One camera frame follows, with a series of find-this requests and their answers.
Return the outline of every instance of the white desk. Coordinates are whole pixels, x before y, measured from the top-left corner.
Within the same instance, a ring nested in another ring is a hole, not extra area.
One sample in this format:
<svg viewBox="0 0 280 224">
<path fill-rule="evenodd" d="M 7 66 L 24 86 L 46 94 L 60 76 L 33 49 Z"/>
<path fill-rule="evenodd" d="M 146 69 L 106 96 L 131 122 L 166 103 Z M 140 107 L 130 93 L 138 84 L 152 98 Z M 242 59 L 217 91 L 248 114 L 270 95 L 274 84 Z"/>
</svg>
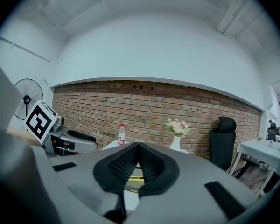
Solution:
<svg viewBox="0 0 280 224">
<path fill-rule="evenodd" d="M 120 144 L 118 144 L 118 140 L 114 140 L 110 144 L 108 144 L 106 147 L 104 147 L 103 150 L 112 148 L 112 147 L 117 147 L 119 145 Z M 181 149 L 181 152 L 183 152 L 185 154 L 189 154 L 186 149 Z M 129 192 L 129 191 L 124 190 L 123 196 L 124 196 L 124 200 L 125 200 L 125 208 L 129 211 L 134 211 L 139 204 L 138 193 Z"/>
<path fill-rule="evenodd" d="M 242 154 L 251 156 L 272 167 L 272 171 L 270 172 L 262 187 L 257 192 L 256 196 L 262 193 L 263 188 L 267 185 L 274 172 L 280 175 L 280 143 L 273 142 L 270 144 L 270 141 L 268 140 L 249 140 L 240 143 L 237 152 L 238 156 L 234 165 L 232 166 L 232 169 L 230 170 L 230 175 L 233 174 Z"/>
<path fill-rule="evenodd" d="M 276 135 L 276 141 L 280 142 L 280 136 Z"/>
</svg>

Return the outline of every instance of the fan guard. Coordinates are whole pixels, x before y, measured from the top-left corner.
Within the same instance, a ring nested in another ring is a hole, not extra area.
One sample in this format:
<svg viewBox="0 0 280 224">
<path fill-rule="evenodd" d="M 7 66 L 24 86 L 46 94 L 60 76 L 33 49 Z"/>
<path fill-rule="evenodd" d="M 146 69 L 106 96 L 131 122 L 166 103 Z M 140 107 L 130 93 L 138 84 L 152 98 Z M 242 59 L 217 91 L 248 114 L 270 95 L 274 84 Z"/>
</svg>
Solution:
<svg viewBox="0 0 280 224">
<path fill-rule="evenodd" d="M 22 94 L 22 100 L 15 109 L 14 115 L 24 120 L 37 100 L 43 100 L 40 85 L 32 79 L 22 79 L 14 85 Z"/>
</svg>

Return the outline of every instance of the fan stand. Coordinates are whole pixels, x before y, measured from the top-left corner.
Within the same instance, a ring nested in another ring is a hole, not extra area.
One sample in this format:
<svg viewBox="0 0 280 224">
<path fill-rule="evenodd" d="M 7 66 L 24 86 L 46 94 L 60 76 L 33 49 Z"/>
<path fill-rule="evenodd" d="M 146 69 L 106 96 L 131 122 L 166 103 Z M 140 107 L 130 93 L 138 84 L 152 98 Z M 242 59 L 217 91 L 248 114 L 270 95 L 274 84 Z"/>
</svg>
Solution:
<svg viewBox="0 0 280 224">
<path fill-rule="evenodd" d="M 27 93 L 27 95 L 24 96 L 23 100 L 24 100 L 24 104 L 26 105 L 26 117 L 27 117 L 27 115 L 28 115 L 28 105 L 29 105 L 29 103 L 32 99 L 30 98 L 30 96 Z"/>
</svg>

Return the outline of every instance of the brick wall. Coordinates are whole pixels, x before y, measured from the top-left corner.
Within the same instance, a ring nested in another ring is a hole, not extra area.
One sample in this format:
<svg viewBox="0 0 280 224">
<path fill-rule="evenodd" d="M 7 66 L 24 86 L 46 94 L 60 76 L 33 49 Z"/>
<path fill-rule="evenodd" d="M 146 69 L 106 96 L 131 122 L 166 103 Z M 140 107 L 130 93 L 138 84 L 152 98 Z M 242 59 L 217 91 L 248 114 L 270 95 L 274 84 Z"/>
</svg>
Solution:
<svg viewBox="0 0 280 224">
<path fill-rule="evenodd" d="M 204 158 L 210 156 L 210 130 L 219 116 L 237 123 L 236 145 L 258 137 L 261 111 L 236 99 L 192 87 L 142 81 L 100 81 L 56 87 L 53 108 L 65 117 L 65 126 L 97 138 L 102 149 L 125 124 L 128 141 L 169 147 L 172 134 L 164 120 L 182 119 L 190 132 L 181 147 Z"/>
</svg>

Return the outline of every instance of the plastic bottle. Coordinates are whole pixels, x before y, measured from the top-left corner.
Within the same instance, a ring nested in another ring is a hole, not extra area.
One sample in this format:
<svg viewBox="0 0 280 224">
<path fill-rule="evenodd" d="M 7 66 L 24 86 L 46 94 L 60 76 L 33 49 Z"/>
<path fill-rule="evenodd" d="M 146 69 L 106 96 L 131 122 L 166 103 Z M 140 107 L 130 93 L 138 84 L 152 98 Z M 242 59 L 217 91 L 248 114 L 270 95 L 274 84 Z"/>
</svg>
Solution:
<svg viewBox="0 0 280 224">
<path fill-rule="evenodd" d="M 118 144 L 123 145 L 125 144 L 125 139 L 126 139 L 126 132 L 125 132 L 125 125 L 121 124 L 119 133 L 118 133 Z"/>
</svg>

